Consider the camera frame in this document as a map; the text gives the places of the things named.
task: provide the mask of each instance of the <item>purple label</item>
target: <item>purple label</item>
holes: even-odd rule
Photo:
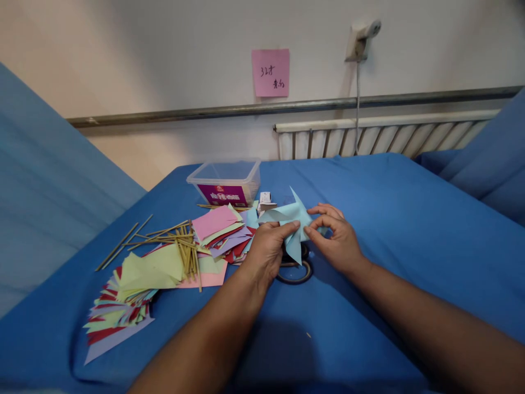
[[[197,185],[202,194],[212,205],[247,207],[242,186]]]

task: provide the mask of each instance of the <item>fingers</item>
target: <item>fingers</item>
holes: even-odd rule
[[[331,205],[331,204],[324,204],[324,203],[320,202],[320,203],[318,203],[317,205],[332,207],[333,209],[336,210],[336,212],[337,212],[337,213],[338,213],[343,219],[345,218],[345,215],[343,214],[343,212],[342,212],[340,209],[336,208],[335,206],[333,206],[333,205]]]
[[[337,208],[332,207],[331,205],[325,204],[325,205],[318,205],[313,208],[310,208],[307,210],[307,212],[311,215],[315,213],[319,213],[321,215],[329,215],[336,219],[344,219],[343,213],[338,210]]]
[[[279,222],[266,222],[266,223],[261,224],[259,227],[275,228],[275,227],[279,227]]]
[[[310,224],[310,227],[314,230],[317,230],[319,227],[330,227],[335,232],[344,224],[341,219],[336,219],[330,215],[321,215]]]
[[[290,234],[294,233],[299,229],[299,226],[301,225],[301,222],[299,221],[293,221],[290,223],[287,223],[285,225],[279,226],[275,230],[273,230],[276,234],[279,235],[283,240]]]
[[[323,249],[323,246],[326,241],[328,241],[323,235],[321,235],[320,232],[314,230],[311,227],[305,226],[304,228],[306,235],[310,238],[310,240],[319,248]]]

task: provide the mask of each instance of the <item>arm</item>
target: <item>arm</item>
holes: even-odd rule
[[[525,346],[367,260],[338,209],[319,204],[308,212],[322,214],[305,228],[313,243],[444,383],[466,392],[525,392]],[[331,239],[318,227],[330,227]]]
[[[243,264],[159,351],[129,393],[219,392],[233,373],[266,292],[279,272],[281,245],[298,227],[299,222],[259,227]]]

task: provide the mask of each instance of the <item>forearm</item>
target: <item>forearm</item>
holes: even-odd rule
[[[525,347],[377,265],[347,277],[437,376],[468,392],[525,391]]]
[[[130,393],[220,391],[234,370],[269,285],[243,267],[161,349]]]

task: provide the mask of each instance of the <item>left hand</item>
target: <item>left hand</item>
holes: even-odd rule
[[[256,280],[262,280],[263,284],[269,286],[279,273],[284,239],[297,231],[300,224],[299,221],[293,221],[280,226],[278,222],[267,222],[259,226],[241,267],[249,270]]]

